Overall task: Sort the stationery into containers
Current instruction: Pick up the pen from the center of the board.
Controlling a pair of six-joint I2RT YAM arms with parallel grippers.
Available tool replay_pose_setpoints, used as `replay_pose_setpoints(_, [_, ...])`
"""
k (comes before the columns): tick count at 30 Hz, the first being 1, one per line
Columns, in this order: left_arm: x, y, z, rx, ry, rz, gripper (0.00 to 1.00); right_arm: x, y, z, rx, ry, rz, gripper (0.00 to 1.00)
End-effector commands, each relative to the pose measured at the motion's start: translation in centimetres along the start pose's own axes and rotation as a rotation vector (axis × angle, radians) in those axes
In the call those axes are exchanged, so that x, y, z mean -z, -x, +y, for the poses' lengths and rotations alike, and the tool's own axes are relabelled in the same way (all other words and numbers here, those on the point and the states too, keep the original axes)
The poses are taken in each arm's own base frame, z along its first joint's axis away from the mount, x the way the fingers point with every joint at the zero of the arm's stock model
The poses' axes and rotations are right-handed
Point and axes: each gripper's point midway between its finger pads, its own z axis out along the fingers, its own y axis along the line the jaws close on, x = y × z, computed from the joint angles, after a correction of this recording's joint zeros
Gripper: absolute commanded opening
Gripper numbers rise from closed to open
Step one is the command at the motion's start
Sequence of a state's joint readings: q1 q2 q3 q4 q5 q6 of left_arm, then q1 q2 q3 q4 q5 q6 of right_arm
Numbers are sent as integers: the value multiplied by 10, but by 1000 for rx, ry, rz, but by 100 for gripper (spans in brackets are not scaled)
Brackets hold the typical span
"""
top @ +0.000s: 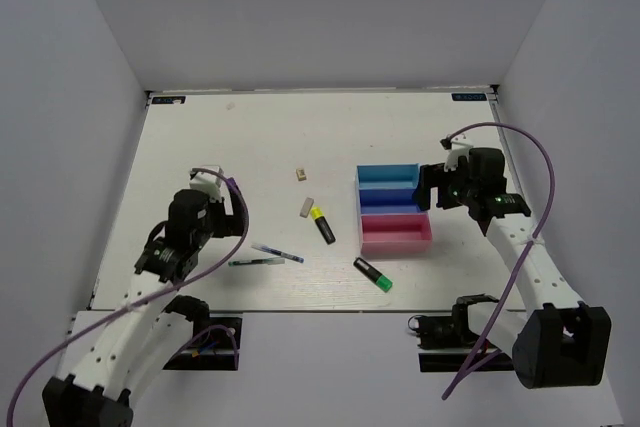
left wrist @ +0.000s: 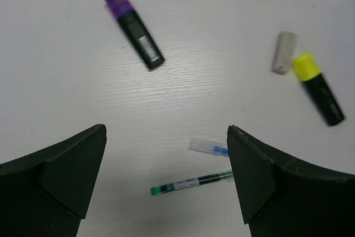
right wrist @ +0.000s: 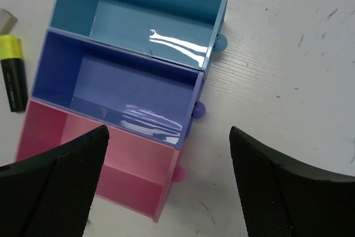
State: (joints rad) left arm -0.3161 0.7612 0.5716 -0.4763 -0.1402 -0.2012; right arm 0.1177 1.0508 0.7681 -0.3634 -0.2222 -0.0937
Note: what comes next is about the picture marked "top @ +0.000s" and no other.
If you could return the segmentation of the green pen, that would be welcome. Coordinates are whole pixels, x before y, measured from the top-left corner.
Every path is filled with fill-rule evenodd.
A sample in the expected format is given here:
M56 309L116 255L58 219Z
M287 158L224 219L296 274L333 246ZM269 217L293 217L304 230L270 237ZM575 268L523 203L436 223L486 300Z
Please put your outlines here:
M229 266L250 266L250 265L281 265L285 263L285 259L281 257L261 258L261 259L248 259L248 260L234 260L229 261Z

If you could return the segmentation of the blue pen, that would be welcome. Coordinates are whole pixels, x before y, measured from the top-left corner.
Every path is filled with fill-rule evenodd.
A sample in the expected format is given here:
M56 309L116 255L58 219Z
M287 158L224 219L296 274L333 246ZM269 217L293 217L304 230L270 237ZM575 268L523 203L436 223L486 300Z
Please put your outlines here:
M283 259L286 259L286 260L290 260L290 261L293 261L293 262L296 262L296 263L300 263L300 264L304 263L304 258L303 257L297 256L297 255L294 255L294 254L290 254L290 253L287 253L287 252L284 252L284 251L281 251L281 250L278 250L278 249L275 249L275 248L272 248L272 247L269 247L269 246L266 246L266 245L263 245L263 244L252 243L251 247L254 250L258 250L260 252L272 254L274 256L277 256L277 257L280 257L280 258L283 258Z

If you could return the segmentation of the white eraser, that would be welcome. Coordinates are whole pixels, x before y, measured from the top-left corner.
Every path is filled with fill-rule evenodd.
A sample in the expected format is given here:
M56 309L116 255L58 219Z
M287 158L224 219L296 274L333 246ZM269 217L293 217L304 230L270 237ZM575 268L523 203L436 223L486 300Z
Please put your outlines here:
M313 206L314 206L314 199L307 197L301 207L299 215L302 218L307 218L310 215L310 212Z

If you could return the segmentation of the small beige sharpener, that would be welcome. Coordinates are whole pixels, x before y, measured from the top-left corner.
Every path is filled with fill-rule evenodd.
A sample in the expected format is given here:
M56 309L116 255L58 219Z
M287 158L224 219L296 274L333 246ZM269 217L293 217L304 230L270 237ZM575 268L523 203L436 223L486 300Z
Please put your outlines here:
M305 181L307 179L306 171L304 168L297 168L295 173L298 181Z

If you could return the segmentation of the yellow highlighter marker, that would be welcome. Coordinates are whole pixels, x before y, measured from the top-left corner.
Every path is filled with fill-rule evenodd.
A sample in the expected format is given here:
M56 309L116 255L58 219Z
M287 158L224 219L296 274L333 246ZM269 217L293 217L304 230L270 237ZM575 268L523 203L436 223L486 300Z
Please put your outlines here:
M331 245L336 242L335 235L323 213L319 207L313 207L310 211L311 217L318 228L322 238L327 245Z

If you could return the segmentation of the green highlighter marker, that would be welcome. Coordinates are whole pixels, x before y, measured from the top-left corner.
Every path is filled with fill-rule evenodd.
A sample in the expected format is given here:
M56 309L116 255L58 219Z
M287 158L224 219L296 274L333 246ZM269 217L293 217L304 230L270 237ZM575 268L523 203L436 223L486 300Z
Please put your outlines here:
M393 282L363 258L357 257L353 266L383 292L392 288Z

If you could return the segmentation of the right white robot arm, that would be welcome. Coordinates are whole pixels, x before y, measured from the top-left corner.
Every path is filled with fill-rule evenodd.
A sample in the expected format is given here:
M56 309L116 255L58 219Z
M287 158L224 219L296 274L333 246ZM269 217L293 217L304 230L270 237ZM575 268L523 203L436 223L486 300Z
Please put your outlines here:
M526 315L497 298L462 296L449 333L474 352L491 345L507 355L528 389L595 386L602 380L611 319L569 286L541 240L524 198L507 190L506 161L494 148L456 148L446 162L423 165L413 199L421 210L465 207L510 271Z

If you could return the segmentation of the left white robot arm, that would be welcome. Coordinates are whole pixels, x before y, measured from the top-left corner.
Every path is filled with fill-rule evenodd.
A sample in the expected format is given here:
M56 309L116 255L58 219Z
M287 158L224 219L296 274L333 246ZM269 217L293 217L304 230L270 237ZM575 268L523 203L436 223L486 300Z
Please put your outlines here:
M209 240L246 237L246 204L235 181L226 184L230 213L215 183L192 183L174 195L167 219L152 229L135 263L122 315L105 317L81 361L45 385L50 425L131 425L133 407L153 377L175 355L209 339L216 326L208 304L179 291Z

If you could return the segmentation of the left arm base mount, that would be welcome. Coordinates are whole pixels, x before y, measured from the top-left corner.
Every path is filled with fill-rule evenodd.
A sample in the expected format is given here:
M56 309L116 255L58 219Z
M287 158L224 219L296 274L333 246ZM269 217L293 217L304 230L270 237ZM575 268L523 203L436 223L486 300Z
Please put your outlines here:
M243 318L214 316L199 320L193 327L193 339L164 366L168 371L237 371Z

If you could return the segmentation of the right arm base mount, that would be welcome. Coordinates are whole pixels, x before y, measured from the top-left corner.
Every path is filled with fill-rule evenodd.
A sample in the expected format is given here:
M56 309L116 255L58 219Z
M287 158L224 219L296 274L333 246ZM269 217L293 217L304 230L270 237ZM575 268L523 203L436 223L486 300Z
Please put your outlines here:
M458 297L449 313L414 315L407 328L418 339L420 371L455 373L475 344L478 334L468 328L468 307L478 303L491 306L498 300L487 294Z

